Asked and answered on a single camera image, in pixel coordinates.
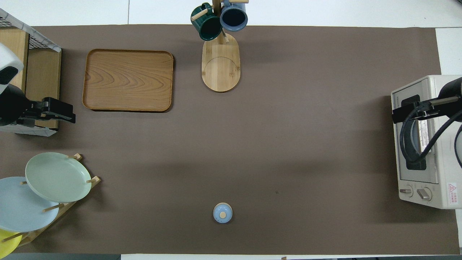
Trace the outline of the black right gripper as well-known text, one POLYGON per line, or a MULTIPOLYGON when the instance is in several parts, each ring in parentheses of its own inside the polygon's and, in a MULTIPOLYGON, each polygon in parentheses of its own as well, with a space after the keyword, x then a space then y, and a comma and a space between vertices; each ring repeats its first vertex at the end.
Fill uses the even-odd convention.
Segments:
POLYGON ((406 120, 428 120, 430 118, 439 117, 440 111, 436 109, 431 101, 420 101, 417 103, 410 103, 403 105, 399 108, 393 109, 392 117, 393 123, 404 123, 406 120), (411 114, 414 109, 417 109, 417 112, 411 114))

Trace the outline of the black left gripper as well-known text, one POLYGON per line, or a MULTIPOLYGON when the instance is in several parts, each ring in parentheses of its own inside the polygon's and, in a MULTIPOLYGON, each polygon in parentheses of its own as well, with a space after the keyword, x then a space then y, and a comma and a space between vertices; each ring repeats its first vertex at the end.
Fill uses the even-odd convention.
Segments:
POLYGON ((65 121, 75 124, 76 114, 74 114, 74 107, 58 99, 45 97, 43 101, 33 101, 30 107, 28 107, 16 120, 16 124, 34 128, 36 121, 47 120, 65 121))

